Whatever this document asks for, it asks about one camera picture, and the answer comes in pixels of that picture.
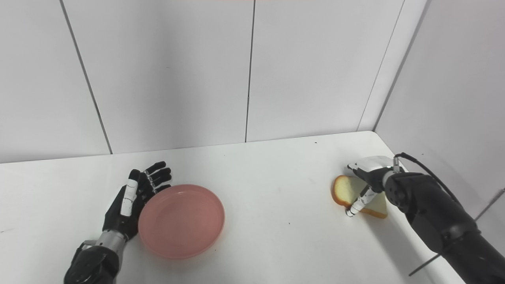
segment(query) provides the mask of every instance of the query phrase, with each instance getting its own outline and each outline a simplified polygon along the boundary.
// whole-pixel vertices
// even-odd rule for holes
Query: black cable
[[[409,155],[405,152],[401,152],[400,154],[396,154],[394,156],[395,156],[395,158],[401,157],[401,158],[407,159],[407,160],[419,165],[421,168],[423,168],[423,170],[425,170],[429,175],[431,175],[431,177],[433,177],[435,179],[435,181],[443,188],[443,190],[450,196],[450,198],[452,200],[454,200],[456,203],[461,205],[460,201],[456,198],[456,196],[452,193],[452,191],[450,191],[450,189],[440,180],[440,178],[438,178],[438,176],[436,176],[432,171],[430,171],[430,169],[428,169],[425,165],[423,165],[423,163],[419,162],[418,159],[412,157],[411,155]]]

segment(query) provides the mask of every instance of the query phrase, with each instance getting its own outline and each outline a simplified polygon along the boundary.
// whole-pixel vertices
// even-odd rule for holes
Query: silver wrist
[[[119,266],[123,260],[123,250],[126,245],[126,236],[115,230],[105,230],[95,243],[95,246],[105,247],[115,252],[119,257]]]

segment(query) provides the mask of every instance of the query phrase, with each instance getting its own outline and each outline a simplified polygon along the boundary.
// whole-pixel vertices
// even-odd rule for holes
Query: pink plate
[[[168,259],[198,255],[217,240],[224,226],[224,208],[212,191],[181,184],[156,194],[138,221],[148,250]]]

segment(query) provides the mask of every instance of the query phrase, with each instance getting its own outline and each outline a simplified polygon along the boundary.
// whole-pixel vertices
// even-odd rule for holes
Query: fingertip
[[[137,180],[140,178],[140,171],[137,170],[137,169],[133,169],[131,170],[130,172],[130,175],[128,176],[128,179],[132,179],[132,180]]]

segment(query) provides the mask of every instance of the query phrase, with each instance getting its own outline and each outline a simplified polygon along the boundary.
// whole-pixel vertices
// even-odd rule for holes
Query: robot forearm
[[[112,284],[121,268],[126,237],[106,230],[97,241],[85,241],[77,249],[64,284]]]

